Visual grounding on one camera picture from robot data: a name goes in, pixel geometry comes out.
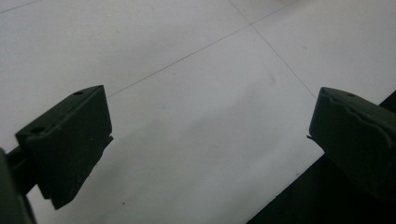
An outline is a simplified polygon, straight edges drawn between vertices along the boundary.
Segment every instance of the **tile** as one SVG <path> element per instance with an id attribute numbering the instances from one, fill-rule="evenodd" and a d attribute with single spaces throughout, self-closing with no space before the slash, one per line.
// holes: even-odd
<path id="1" fill-rule="evenodd" d="M 0 142 L 71 92 L 111 95 L 243 28 L 228 0 L 40 1 L 0 14 Z"/>
<path id="2" fill-rule="evenodd" d="M 258 21 L 296 0 L 230 0 L 250 21 Z"/>
<path id="3" fill-rule="evenodd" d="M 322 86 L 379 104 L 396 90 L 396 2 L 301 0 L 255 27 L 315 95 Z"/>
<path id="4" fill-rule="evenodd" d="M 27 6 L 34 2 L 37 2 L 37 0 L 2 0 L 0 2 L 0 13 L 7 12 L 18 7 Z"/>
<path id="5" fill-rule="evenodd" d="M 316 99 L 248 28 L 108 99 L 114 142 L 38 223 L 246 223 L 321 154 Z"/>

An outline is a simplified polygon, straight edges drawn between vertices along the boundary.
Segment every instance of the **white tile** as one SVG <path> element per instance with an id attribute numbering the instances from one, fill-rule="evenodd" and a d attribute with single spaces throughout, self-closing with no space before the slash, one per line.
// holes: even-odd
<path id="1" fill-rule="evenodd" d="M 108 99 L 115 141 L 38 223 L 246 223 L 320 155 L 315 98 L 252 27 Z"/>
<path id="2" fill-rule="evenodd" d="M 396 90 L 396 2 L 301 0 L 255 24 L 303 83 L 374 103 Z"/>
<path id="3" fill-rule="evenodd" d="M 115 93 L 247 24 L 228 0 L 40 1 L 1 13 L 1 146 L 71 92 Z"/>
<path id="4" fill-rule="evenodd" d="M 0 13 L 10 11 L 17 7 L 27 6 L 34 2 L 37 2 L 37 0 L 1 0 Z"/>
<path id="5" fill-rule="evenodd" d="M 230 0 L 250 21 L 258 21 L 296 0 Z"/>

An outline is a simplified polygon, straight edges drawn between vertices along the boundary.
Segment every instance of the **tiled floor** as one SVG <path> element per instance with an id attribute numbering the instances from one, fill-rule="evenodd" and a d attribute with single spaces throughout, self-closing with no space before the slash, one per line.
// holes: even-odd
<path id="1" fill-rule="evenodd" d="M 392 0 L 31 2 L 0 6 L 1 147 L 97 84 L 115 137 L 66 207 L 29 193 L 38 223 L 245 223 L 321 155 L 321 86 L 396 89 Z"/>

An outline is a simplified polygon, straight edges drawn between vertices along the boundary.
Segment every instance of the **screw hole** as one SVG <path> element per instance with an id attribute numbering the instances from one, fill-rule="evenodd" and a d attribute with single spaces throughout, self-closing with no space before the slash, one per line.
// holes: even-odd
<path id="1" fill-rule="evenodd" d="M 46 128 L 44 127 L 37 127 L 37 128 L 33 128 L 32 131 L 30 131 L 31 133 L 42 133 L 44 132 L 44 130 L 46 130 Z"/>

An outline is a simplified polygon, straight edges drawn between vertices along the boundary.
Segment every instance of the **black object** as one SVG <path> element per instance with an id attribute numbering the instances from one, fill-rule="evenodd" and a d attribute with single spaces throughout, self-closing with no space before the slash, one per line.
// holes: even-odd
<path id="1" fill-rule="evenodd" d="M 70 203 L 112 141 L 111 131 L 105 88 L 96 86 L 17 132 L 20 146 L 7 155 L 0 150 L 0 223 L 35 223 L 25 197 L 35 184 L 55 209 Z"/>
<path id="2" fill-rule="evenodd" d="M 396 92 L 377 106 L 322 88 L 310 134 L 325 155 L 249 223 L 394 221 L 395 120 Z"/>

